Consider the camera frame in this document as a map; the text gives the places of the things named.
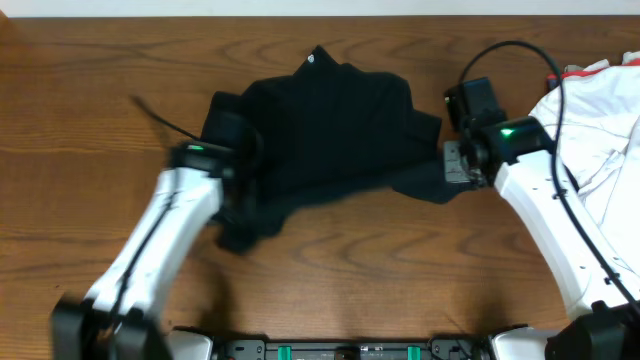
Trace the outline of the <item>black t-shirt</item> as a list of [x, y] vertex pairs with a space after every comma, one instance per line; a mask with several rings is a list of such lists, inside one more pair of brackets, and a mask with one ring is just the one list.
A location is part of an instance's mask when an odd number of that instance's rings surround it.
[[446, 182], [440, 118], [415, 109], [409, 83], [365, 72], [316, 47], [291, 75], [216, 92], [215, 108], [241, 116], [263, 138], [250, 229], [225, 231], [218, 245], [243, 254], [277, 235], [296, 210], [380, 187], [445, 204], [464, 192]]

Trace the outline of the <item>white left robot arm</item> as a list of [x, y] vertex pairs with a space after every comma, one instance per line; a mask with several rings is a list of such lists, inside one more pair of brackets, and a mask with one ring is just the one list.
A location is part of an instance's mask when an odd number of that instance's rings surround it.
[[261, 135], [233, 125], [211, 142], [190, 139], [168, 152], [154, 194], [126, 244], [81, 301], [62, 298], [51, 313], [55, 359], [212, 359], [212, 337], [163, 333], [172, 284], [201, 230], [223, 207], [224, 184], [252, 170]]

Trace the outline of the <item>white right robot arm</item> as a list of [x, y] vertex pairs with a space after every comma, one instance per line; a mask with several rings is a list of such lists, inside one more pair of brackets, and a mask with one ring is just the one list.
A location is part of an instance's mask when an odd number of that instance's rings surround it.
[[492, 187], [525, 224], [560, 290], [569, 324], [490, 336], [492, 359], [636, 359], [639, 277], [580, 203], [553, 141], [531, 118], [467, 128], [443, 145], [445, 178]]

